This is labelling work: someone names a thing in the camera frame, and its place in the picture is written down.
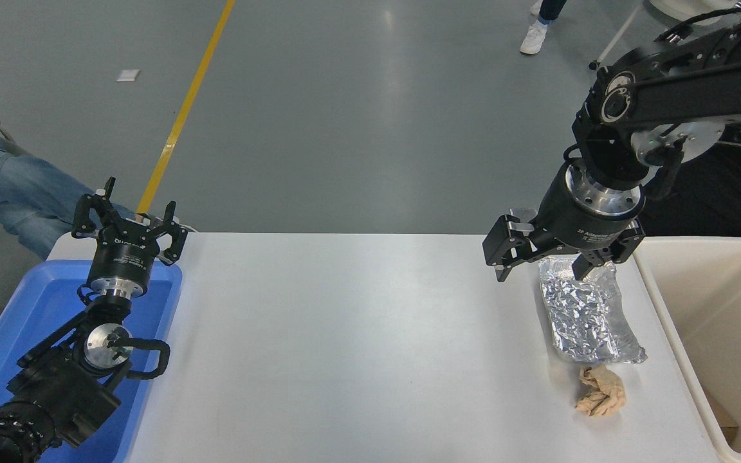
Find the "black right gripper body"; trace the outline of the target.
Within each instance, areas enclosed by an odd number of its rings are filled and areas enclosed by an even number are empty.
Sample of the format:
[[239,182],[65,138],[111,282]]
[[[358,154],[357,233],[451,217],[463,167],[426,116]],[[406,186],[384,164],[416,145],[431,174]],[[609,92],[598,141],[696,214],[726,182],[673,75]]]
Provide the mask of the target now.
[[532,223],[531,240],[542,258],[608,246],[643,209],[640,185],[615,190],[600,184],[586,166],[562,166]]

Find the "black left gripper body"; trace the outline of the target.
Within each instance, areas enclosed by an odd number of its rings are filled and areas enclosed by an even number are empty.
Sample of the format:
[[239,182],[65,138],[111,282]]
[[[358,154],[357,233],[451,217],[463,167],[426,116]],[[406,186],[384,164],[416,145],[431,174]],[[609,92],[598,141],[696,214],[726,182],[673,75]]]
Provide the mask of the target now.
[[147,292],[160,249],[152,228],[111,225],[96,235],[97,247],[86,287],[94,292]]

